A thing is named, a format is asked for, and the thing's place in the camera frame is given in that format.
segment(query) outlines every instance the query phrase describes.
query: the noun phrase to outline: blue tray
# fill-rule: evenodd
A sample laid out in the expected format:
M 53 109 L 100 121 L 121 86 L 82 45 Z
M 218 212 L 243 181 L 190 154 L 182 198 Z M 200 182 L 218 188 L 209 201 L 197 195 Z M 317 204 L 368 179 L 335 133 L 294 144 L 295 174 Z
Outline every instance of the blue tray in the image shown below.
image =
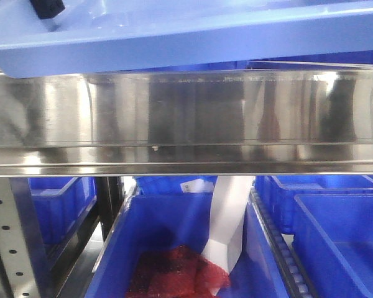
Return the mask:
M 142 194 L 183 194 L 185 192 L 213 192 L 217 176 L 142 176 L 134 177 Z M 196 187 L 191 185 L 199 180 Z
M 299 195 L 293 246 L 320 297 L 373 298 L 373 195 Z
M 373 193 L 373 179 L 363 175 L 285 175 L 273 176 L 269 211 L 282 233 L 293 233 L 297 194 Z
M 94 178 L 29 178 L 45 244 L 59 244 L 95 196 Z
M 201 252 L 208 239 L 211 195 L 136 196 L 119 218 L 86 293 L 124 297 L 139 255 L 187 244 Z M 242 255 L 221 298 L 288 298 L 271 249 L 252 206 L 247 206 Z
M 25 78 L 373 50 L 373 1 L 64 3 L 40 20 L 29 0 L 0 0 L 0 69 Z

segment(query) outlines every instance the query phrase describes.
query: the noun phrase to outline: white paper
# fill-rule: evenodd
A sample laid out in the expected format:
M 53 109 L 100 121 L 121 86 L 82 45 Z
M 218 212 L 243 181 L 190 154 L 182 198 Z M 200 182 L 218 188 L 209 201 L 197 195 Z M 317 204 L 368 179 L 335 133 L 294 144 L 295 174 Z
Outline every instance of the white paper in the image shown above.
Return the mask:
M 219 176 L 210 210 L 209 240 L 202 255 L 230 273 L 242 251 L 244 212 L 254 176 Z
M 203 179 L 195 179 L 180 184 L 182 192 L 213 192 L 214 183 L 205 181 Z

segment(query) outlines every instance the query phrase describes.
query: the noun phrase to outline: storage rack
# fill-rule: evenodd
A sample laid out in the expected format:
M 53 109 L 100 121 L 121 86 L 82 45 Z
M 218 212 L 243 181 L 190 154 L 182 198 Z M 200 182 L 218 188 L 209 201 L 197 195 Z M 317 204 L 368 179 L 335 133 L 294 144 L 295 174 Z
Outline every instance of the storage rack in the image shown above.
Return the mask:
M 373 173 L 373 69 L 0 73 L 0 297 L 50 297 L 72 280 L 58 266 L 75 263 L 99 216 L 109 233 L 113 176 L 247 173 Z M 29 176 L 99 177 L 84 236 L 51 272 Z

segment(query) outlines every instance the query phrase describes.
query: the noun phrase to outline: red object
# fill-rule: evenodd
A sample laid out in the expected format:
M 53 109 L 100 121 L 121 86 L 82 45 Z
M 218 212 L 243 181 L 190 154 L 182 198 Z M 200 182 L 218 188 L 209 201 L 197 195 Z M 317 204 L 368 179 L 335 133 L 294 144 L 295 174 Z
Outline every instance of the red object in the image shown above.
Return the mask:
M 212 290 L 230 285 L 223 269 L 181 245 L 143 253 L 126 298 L 214 298 Z
M 222 287 L 229 287 L 231 281 L 229 280 L 228 273 L 221 267 L 201 257 L 198 263 L 195 284 L 195 291 L 203 292 L 207 289 L 210 291 Z

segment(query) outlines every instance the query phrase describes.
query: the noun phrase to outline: metal shelf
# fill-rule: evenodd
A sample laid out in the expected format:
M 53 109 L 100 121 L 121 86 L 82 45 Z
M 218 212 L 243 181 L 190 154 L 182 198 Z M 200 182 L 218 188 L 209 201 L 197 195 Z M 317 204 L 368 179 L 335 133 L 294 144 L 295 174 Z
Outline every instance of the metal shelf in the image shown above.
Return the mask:
M 0 73 L 0 176 L 373 172 L 373 70 Z

